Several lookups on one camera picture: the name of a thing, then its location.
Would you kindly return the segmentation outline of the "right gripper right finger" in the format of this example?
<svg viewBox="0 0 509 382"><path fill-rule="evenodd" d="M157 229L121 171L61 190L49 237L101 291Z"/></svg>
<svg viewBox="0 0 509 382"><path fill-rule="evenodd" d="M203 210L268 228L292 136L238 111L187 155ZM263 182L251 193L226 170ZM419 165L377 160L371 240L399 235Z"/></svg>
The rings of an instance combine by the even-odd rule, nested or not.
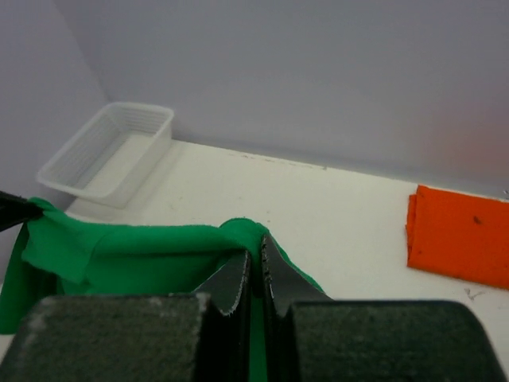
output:
<svg viewBox="0 0 509 382"><path fill-rule="evenodd" d="M504 381L480 321L444 300L335 300L261 246L270 381Z"/></svg>

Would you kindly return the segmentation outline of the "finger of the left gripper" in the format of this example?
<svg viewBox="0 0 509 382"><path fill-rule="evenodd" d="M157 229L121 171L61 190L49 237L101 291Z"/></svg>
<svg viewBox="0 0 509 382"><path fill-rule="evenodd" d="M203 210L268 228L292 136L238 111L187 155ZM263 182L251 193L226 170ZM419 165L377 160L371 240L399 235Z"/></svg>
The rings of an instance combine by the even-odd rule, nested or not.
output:
<svg viewBox="0 0 509 382"><path fill-rule="evenodd" d="M43 216L43 209L28 199L3 191L0 194L1 232Z"/></svg>

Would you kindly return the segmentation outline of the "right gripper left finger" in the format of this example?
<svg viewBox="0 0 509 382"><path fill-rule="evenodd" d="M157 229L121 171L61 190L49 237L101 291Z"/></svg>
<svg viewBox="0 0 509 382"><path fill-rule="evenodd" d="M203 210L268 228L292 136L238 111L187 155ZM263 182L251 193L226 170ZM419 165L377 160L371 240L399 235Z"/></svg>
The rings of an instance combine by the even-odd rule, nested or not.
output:
<svg viewBox="0 0 509 382"><path fill-rule="evenodd" d="M42 299L1 364L4 381L245 381L250 270L233 255L187 294Z"/></svg>

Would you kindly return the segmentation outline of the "green t-shirt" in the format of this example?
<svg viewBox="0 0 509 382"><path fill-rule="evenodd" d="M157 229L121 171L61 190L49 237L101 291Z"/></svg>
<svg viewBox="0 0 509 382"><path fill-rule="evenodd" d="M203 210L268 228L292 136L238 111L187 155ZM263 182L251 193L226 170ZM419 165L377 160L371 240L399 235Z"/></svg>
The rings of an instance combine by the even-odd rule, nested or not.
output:
<svg viewBox="0 0 509 382"><path fill-rule="evenodd" d="M25 317L44 298L187 294L233 255L247 253L251 307L245 381L270 381L260 256L263 238L273 239L266 227L244 218L218 227L94 224L73 219L42 199L29 201L43 209L43 216L19 224L1 291L2 333L14 339ZM322 291L276 245L284 260Z"/></svg>

